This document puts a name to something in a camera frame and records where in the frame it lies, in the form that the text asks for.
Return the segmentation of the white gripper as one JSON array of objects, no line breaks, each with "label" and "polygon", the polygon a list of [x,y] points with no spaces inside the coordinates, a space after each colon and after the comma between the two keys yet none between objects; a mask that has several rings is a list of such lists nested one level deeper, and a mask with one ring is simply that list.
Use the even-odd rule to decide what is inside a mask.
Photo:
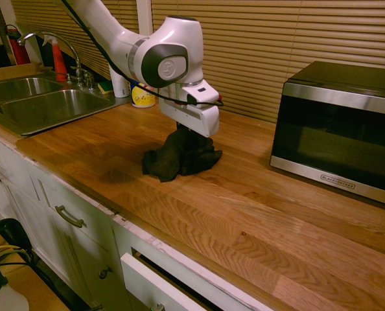
[{"label": "white gripper", "polygon": [[204,105],[179,105],[170,100],[159,100],[161,112],[176,121],[176,129],[182,125],[189,129],[190,133],[199,133],[204,137],[210,137],[219,130],[219,110],[217,106]]}]

